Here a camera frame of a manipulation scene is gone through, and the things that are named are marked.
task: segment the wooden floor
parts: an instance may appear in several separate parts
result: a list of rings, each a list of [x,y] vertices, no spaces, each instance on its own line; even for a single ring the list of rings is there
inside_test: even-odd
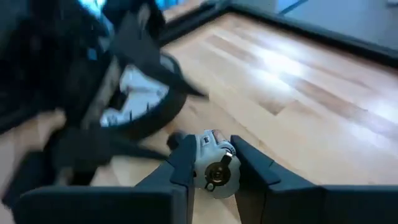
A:
[[[146,145],[168,151],[165,143],[173,130],[217,128],[240,135],[316,184],[398,184],[397,71],[235,14],[164,50],[210,101],[190,98]],[[0,137],[0,181],[6,181],[29,142],[45,139],[52,121],[44,118]],[[62,123],[62,116],[57,120]],[[97,172],[93,185],[135,185],[158,165],[115,158]],[[234,198],[214,200],[200,190],[195,197],[194,223],[239,223]],[[11,223],[6,211],[0,216],[1,223]]]

